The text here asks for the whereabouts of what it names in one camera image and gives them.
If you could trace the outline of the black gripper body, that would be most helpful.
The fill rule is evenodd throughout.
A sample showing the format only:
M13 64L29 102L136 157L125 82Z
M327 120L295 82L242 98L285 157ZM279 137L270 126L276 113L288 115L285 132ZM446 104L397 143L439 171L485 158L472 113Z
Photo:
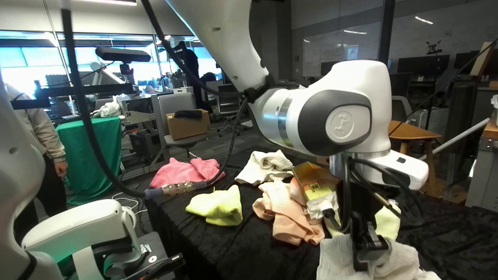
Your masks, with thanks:
M368 270L388 252L390 244L376 232L376 213L380 210L380 205L376 200L374 185L362 174L354 158L348 160L346 168L354 269Z

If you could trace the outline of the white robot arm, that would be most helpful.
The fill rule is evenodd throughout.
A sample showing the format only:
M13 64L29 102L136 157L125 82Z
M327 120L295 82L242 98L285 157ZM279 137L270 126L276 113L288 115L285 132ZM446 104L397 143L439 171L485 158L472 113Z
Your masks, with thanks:
M270 141L310 155L346 152L348 169L363 163L368 182L383 174L421 188L428 165L391 149L391 79L380 60L344 60L309 87L284 88L271 81L250 36L251 0L167 0L169 6L221 62L231 81L250 101L256 124ZM15 239L15 219L39 191L46 169L16 112L39 109L46 99L0 102L0 275L4 280L60 280L52 255L30 252ZM351 190L351 232L321 247L320 275L341 280L422 280L414 247L374 232L362 211L368 204L360 188Z

